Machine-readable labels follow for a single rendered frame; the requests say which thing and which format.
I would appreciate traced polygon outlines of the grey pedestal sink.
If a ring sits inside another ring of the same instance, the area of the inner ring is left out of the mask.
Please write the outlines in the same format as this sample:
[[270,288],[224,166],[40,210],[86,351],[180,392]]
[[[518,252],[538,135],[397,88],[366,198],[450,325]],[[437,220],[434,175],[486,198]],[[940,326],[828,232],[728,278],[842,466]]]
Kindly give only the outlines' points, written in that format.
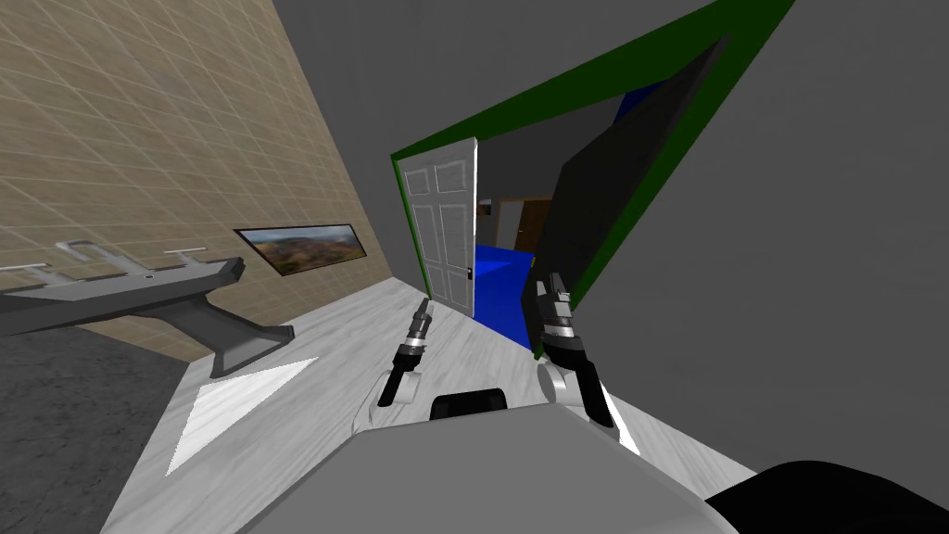
[[290,325],[264,326],[211,304],[208,293],[237,283],[246,265],[242,258],[204,262],[191,249],[176,255],[181,264],[148,269],[115,255],[90,240],[55,243],[80,261],[86,246],[120,269],[120,273],[75,279],[52,273],[47,264],[22,266],[37,286],[0,290],[0,337],[136,316],[160,320],[212,350],[210,378],[230,375],[289,344]]

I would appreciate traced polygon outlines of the white panelled door leaf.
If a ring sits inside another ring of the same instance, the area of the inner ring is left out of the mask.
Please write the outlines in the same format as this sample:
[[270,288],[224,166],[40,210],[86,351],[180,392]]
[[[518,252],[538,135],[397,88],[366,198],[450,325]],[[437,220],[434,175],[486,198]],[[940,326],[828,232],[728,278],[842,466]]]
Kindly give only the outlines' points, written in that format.
[[429,293],[472,317],[475,281],[477,140],[473,137],[397,162]]

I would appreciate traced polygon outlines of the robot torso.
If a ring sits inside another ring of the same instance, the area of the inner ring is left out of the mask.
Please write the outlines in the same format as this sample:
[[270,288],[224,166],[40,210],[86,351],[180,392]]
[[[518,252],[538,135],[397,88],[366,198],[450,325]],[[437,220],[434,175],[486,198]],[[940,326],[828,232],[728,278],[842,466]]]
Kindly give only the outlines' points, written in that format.
[[738,534],[556,403],[362,431],[236,534]]

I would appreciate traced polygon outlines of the brown door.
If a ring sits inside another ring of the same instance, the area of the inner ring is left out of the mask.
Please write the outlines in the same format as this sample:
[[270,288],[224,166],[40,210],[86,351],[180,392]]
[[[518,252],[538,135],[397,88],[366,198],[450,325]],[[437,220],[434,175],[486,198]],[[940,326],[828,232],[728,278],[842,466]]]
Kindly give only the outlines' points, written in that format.
[[521,216],[514,241],[514,249],[536,254],[539,240],[550,211],[551,199],[527,199],[522,203]]

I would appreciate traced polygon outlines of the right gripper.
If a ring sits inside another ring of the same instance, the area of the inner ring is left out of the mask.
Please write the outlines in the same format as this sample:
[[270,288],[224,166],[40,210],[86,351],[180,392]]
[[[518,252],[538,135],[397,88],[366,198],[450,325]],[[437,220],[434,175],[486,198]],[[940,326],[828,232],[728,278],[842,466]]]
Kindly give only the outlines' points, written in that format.
[[572,328],[570,295],[566,293],[563,279],[558,273],[550,274],[550,290],[552,293],[547,293],[543,280],[536,281],[536,302],[542,323],[546,327]]

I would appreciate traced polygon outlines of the framed landscape picture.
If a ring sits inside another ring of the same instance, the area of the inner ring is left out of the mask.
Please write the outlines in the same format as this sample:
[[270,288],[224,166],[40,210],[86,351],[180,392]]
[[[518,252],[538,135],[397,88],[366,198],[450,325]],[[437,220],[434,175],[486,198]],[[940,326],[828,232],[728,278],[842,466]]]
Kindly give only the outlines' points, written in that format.
[[234,232],[281,276],[367,256],[348,223],[245,228]]

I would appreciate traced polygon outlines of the dark grey door leaf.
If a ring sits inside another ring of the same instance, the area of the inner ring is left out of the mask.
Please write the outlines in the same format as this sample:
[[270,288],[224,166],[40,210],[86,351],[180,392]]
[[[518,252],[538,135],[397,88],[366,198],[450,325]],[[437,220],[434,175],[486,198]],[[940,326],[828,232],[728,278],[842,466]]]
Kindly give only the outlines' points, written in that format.
[[561,167],[521,303],[528,347],[540,349],[538,282],[576,285],[614,229],[696,92],[732,41],[725,35],[671,77],[626,94],[614,123]]

